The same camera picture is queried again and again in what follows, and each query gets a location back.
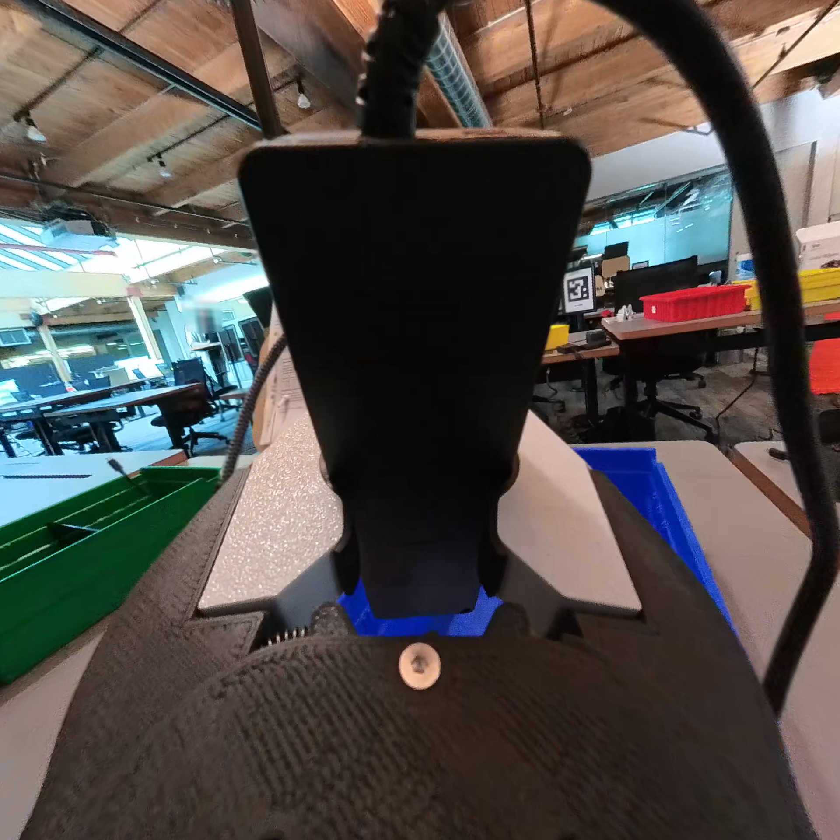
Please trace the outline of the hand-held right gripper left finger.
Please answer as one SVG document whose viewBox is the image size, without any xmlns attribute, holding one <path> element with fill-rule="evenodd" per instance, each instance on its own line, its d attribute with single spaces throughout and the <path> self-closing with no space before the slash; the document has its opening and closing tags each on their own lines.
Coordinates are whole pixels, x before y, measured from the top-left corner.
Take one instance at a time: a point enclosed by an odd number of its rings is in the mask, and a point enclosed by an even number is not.
<svg viewBox="0 0 840 840">
<path fill-rule="evenodd" d="M 283 402 L 279 415 L 274 441 L 247 469 L 197 612 L 268 613 L 284 631 L 342 594 L 332 551 L 344 519 L 308 411 Z"/>
</svg>

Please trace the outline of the blue plastic bin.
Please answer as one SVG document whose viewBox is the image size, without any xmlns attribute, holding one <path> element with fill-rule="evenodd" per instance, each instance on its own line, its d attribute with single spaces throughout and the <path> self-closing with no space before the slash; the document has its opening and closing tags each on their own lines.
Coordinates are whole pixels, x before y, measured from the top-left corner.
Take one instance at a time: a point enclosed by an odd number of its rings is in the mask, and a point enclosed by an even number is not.
<svg viewBox="0 0 840 840">
<path fill-rule="evenodd" d="M 574 446 L 573 450 L 589 467 L 608 478 L 678 554 L 714 601 L 730 628 L 734 629 L 706 555 L 665 466 L 658 461 L 655 448 Z M 502 599 L 489 596 L 484 589 L 480 589 L 475 606 L 467 612 L 383 619 L 373 615 L 364 587 L 358 583 L 352 594 L 340 594 L 336 603 L 344 609 L 355 630 L 363 636 L 418 636 L 436 633 L 451 637 L 479 637 L 487 630 Z"/>
</svg>

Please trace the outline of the brown cardboard box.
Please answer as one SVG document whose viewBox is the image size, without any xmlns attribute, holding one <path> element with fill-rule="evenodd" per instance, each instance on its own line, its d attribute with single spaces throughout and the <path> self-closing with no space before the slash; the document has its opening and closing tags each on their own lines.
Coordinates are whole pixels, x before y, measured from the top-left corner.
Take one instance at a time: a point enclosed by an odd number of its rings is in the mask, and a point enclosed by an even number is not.
<svg viewBox="0 0 840 840">
<path fill-rule="evenodd" d="M 287 427 L 307 412 L 290 347 L 285 345 L 255 403 L 251 428 L 256 449 L 273 445 Z"/>
</svg>

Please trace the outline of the black swivel chair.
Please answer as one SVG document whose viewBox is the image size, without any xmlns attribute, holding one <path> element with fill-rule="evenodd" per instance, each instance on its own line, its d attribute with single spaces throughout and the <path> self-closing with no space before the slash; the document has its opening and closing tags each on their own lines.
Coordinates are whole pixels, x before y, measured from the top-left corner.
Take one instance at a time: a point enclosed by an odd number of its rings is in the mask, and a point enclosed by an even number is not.
<svg viewBox="0 0 840 840">
<path fill-rule="evenodd" d="M 203 363 L 198 359 L 178 361 L 173 365 L 173 373 L 175 385 L 191 388 L 163 400 L 158 405 L 160 414 L 151 420 L 151 425 L 163 428 L 173 446 L 180 448 L 188 458 L 194 456 L 197 444 L 204 439 L 228 445 L 228 437 L 220 433 L 196 430 L 202 421 L 214 416 L 212 392 Z"/>
</svg>

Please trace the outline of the green plastic bin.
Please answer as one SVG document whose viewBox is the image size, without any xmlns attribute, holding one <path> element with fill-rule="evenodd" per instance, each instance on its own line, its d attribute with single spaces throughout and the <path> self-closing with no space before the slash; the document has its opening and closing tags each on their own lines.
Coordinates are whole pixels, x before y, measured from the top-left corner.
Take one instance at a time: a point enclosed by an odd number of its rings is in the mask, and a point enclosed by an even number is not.
<svg viewBox="0 0 840 840">
<path fill-rule="evenodd" d="M 2 686 L 116 610 L 209 501 L 218 473 L 145 467 L 2 526 Z"/>
</svg>

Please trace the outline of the dark wooden desk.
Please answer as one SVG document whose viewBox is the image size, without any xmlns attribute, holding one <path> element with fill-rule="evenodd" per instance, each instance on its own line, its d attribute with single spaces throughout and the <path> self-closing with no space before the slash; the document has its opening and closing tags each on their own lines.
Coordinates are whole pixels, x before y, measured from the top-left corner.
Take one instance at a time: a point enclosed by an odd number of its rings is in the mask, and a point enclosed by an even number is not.
<svg viewBox="0 0 840 840">
<path fill-rule="evenodd" d="M 133 417 L 140 408 L 158 407 L 166 398 L 189 388 L 189 385 L 173 385 L 109 396 L 104 396 L 104 390 L 78 392 L 3 406 L 2 447 L 9 457 L 16 457 L 7 440 L 7 430 L 27 424 L 48 456 L 63 455 L 72 445 L 92 445 L 93 454 L 130 452 L 131 448 L 119 443 L 116 426 Z"/>
</svg>

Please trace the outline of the wooden desk with black legs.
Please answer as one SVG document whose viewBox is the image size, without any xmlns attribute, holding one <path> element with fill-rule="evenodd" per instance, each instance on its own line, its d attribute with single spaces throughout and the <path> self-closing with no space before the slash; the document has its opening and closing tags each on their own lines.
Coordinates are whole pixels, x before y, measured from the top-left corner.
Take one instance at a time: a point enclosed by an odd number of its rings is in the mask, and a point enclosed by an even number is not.
<svg viewBox="0 0 840 840">
<path fill-rule="evenodd" d="M 618 350 L 621 364 L 623 414 L 627 424 L 651 424 L 658 414 L 681 420 L 703 431 L 709 442 L 717 434 L 701 420 L 700 410 L 679 409 L 657 396 L 657 383 L 674 366 L 673 359 L 699 359 L 735 350 L 765 350 L 767 372 L 780 377 L 775 385 L 778 403 L 788 395 L 809 392 L 809 347 L 816 341 L 838 338 L 839 300 L 806 303 L 799 311 L 771 317 L 744 311 L 720 318 L 687 322 L 657 322 L 645 318 L 604 321 L 604 329 Z"/>
</svg>

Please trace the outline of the printed tag sign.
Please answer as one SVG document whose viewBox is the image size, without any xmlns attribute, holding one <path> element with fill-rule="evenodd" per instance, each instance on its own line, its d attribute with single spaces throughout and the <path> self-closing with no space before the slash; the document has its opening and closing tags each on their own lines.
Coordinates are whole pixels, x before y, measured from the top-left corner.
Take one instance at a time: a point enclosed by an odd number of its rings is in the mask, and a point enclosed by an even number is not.
<svg viewBox="0 0 840 840">
<path fill-rule="evenodd" d="M 597 309 L 593 266 L 568 270 L 563 275 L 561 290 L 565 315 L 586 314 Z"/>
</svg>

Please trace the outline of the red plastic bin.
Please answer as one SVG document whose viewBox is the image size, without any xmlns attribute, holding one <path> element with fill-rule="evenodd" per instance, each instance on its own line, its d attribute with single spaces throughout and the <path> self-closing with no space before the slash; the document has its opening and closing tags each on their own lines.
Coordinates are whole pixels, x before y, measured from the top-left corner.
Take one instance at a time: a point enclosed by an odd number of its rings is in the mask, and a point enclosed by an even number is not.
<svg viewBox="0 0 840 840">
<path fill-rule="evenodd" d="M 657 322 L 715 319 L 746 310 L 743 286 L 704 286 L 640 297 L 644 318 Z"/>
</svg>

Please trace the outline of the black computer monitor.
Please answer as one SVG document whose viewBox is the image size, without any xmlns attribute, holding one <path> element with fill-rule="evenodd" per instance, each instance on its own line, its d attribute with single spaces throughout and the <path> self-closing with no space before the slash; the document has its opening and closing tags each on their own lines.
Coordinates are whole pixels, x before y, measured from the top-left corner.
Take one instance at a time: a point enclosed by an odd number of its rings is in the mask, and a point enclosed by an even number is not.
<svg viewBox="0 0 840 840">
<path fill-rule="evenodd" d="M 613 279 L 614 311 L 631 307 L 633 312 L 643 313 L 642 297 L 696 287 L 697 260 L 693 255 L 657 266 L 619 271 Z"/>
</svg>

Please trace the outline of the red orange object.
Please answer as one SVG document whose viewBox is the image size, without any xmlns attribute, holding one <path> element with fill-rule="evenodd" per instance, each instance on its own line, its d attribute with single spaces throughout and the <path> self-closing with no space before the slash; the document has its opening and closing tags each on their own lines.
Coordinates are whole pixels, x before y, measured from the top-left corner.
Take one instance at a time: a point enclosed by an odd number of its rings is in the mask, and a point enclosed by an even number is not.
<svg viewBox="0 0 840 840">
<path fill-rule="evenodd" d="M 839 339 L 823 339 L 812 345 L 809 379 L 815 396 L 839 394 L 839 344 Z"/>
</svg>

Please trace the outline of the large yellow plastic bin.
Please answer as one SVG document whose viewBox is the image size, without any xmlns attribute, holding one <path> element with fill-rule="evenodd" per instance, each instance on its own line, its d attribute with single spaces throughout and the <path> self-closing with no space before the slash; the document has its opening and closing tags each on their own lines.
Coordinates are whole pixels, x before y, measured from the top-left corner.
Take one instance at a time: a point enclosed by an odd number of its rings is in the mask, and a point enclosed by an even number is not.
<svg viewBox="0 0 840 840">
<path fill-rule="evenodd" d="M 803 303 L 814 303 L 839 299 L 839 266 L 809 269 L 799 272 L 801 299 Z M 762 304 L 758 281 L 739 280 L 737 285 L 744 289 L 746 309 L 758 312 Z"/>
</svg>

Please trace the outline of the ceiling mounted grey unit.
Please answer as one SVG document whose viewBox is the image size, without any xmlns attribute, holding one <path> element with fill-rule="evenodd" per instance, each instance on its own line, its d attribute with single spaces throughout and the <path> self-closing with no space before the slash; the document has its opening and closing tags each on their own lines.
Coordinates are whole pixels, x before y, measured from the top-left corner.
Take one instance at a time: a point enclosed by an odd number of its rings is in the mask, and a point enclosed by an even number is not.
<svg viewBox="0 0 840 840">
<path fill-rule="evenodd" d="M 63 202 L 44 208 L 41 232 L 38 235 L 44 246 L 64 251 L 92 253 L 114 249 L 119 244 L 111 227 L 90 211 Z"/>
</svg>

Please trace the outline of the white cardboard box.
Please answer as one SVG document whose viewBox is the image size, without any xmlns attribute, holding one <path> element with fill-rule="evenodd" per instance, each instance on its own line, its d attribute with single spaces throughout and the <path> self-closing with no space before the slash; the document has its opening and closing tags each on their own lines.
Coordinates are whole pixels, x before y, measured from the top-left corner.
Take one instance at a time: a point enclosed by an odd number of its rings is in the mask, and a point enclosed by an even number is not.
<svg viewBox="0 0 840 840">
<path fill-rule="evenodd" d="M 836 220 L 795 231 L 800 272 L 839 268 L 839 228 Z"/>
</svg>

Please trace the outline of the ribbed ceiling air duct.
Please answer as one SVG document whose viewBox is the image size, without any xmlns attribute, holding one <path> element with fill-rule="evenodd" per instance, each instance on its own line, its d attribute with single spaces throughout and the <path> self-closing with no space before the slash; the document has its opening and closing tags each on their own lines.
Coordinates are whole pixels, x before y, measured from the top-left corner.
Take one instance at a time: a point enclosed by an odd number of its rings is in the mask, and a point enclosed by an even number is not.
<svg viewBox="0 0 840 840">
<path fill-rule="evenodd" d="M 459 124 L 468 129 L 488 130 L 492 121 L 487 106 L 447 13 L 441 12 L 437 20 L 437 36 L 427 53 L 426 67 Z"/>
</svg>

